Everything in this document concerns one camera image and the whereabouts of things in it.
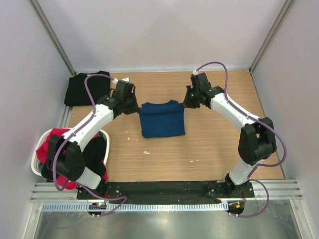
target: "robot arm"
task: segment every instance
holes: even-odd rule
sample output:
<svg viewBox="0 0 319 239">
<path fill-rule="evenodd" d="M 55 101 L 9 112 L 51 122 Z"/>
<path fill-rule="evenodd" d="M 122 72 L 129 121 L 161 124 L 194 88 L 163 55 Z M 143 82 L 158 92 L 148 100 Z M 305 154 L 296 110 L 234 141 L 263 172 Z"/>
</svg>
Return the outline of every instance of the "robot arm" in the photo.
<svg viewBox="0 0 319 239">
<path fill-rule="evenodd" d="M 226 100 L 224 90 L 217 86 L 212 87 L 205 73 L 191 76 L 192 85 L 187 86 L 184 106 L 187 108 L 199 108 L 200 104 L 207 106 L 222 114 L 230 121 L 238 131 L 240 140 L 238 152 L 240 160 L 229 174 L 226 175 L 225 187 L 231 196 L 240 194 L 243 187 L 249 181 L 257 163 L 261 163 L 276 151 L 275 136 L 262 125 L 234 109 Z M 259 117 L 250 114 L 247 110 L 235 103 L 245 114 L 256 119 Z M 271 128 L 273 122 L 269 118 L 260 119 Z"/>
<path fill-rule="evenodd" d="M 128 115 L 138 111 L 135 86 L 127 78 L 118 81 L 111 97 L 103 96 L 95 105 L 95 110 L 64 135 L 53 135 L 50 138 L 45 166 L 52 170 L 58 148 L 65 139 L 70 138 L 58 155 L 57 174 L 91 189 L 104 185 L 103 178 L 86 167 L 82 152 L 94 135 L 118 115 L 122 113 Z"/>
</svg>

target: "white laundry basket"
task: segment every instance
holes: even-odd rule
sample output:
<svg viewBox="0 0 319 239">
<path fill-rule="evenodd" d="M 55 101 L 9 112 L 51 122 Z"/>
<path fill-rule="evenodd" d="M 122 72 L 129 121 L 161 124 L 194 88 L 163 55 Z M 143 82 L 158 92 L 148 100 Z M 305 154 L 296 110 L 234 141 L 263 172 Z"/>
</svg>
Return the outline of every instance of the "white laundry basket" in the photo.
<svg viewBox="0 0 319 239">
<path fill-rule="evenodd" d="M 31 169 L 38 176 L 41 176 L 41 170 L 40 170 L 40 163 L 41 162 L 37 158 L 35 151 L 38 148 L 40 148 L 40 146 L 46 141 L 46 138 L 48 137 L 48 135 L 50 134 L 51 131 L 52 131 L 52 129 L 49 129 L 41 136 L 41 138 L 39 139 L 38 143 L 36 144 L 35 150 L 33 152 L 32 161 L 31 161 Z M 108 156 L 109 156 L 109 150 L 110 150 L 110 137 L 104 130 L 100 130 L 100 132 L 102 133 L 103 138 L 106 140 L 106 151 L 105 151 L 105 156 L 104 156 L 104 161 L 103 161 L 104 165 L 106 165 L 106 162 L 107 162 Z"/>
</svg>

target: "red cloth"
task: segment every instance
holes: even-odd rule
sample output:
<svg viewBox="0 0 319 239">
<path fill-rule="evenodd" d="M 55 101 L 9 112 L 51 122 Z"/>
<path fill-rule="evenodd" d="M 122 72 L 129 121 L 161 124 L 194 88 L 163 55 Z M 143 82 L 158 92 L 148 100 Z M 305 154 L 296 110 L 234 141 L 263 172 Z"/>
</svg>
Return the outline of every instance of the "red cloth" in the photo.
<svg viewBox="0 0 319 239">
<path fill-rule="evenodd" d="M 46 141 L 40 146 L 40 148 L 38 148 L 35 153 L 37 158 L 40 160 L 40 162 L 42 164 L 45 164 L 46 162 L 46 158 L 48 156 L 48 149 L 49 149 L 49 140 L 50 138 L 56 134 L 56 135 L 63 135 L 65 132 L 69 131 L 70 129 L 68 128 L 53 128 L 52 131 L 50 132 L 50 134 L 47 136 Z M 105 174 L 103 175 L 103 178 L 105 179 L 105 181 L 108 180 L 108 174 L 107 172 L 105 172 Z M 59 175 L 57 178 L 57 183 L 60 186 L 63 186 L 65 181 L 68 180 L 66 177 Z M 75 182 L 69 182 L 66 184 L 65 188 L 67 190 L 72 190 L 75 189 L 78 186 L 77 183 Z"/>
</svg>

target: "wooden surface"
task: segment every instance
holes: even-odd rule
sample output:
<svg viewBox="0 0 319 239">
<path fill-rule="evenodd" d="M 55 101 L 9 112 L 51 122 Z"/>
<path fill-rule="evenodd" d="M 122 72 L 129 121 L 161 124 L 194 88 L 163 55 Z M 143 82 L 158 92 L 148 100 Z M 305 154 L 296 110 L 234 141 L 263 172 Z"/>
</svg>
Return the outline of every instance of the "wooden surface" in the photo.
<svg viewBox="0 0 319 239">
<path fill-rule="evenodd" d="M 223 71 L 206 72 L 212 86 L 224 88 Z M 182 102 L 190 72 L 116 73 L 129 77 L 136 86 L 139 106 L 145 102 Z M 263 116 L 248 71 L 229 72 L 228 94 L 251 113 Z M 74 107 L 70 127 L 92 107 Z M 239 160 L 239 132 L 219 113 L 206 107 L 185 109 L 186 135 L 143 138 L 138 114 L 118 116 L 103 128 L 110 136 L 107 170 L 110 181 L 196 181 L 223 180 Z M 278 162 L 273 154 L 265 163 Z M 253 178 L 282 179 L 280 167 L 259 168 Z"/>
</svg>

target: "folded blue shirt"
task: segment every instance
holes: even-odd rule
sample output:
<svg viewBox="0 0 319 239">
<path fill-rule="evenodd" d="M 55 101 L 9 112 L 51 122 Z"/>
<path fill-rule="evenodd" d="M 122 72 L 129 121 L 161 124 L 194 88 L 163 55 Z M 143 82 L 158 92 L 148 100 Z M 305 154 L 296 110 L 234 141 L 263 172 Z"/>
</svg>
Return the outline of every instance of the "folded blue shirt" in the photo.
<svg viewBox="0 0 319 239">
<path fill-rule="evenodd" d="M 185 135 L 184 107 L 177 101 L 164 104 L 142 104 L 140 109 L 142 136 L 172 137 Z"/>
</svg>

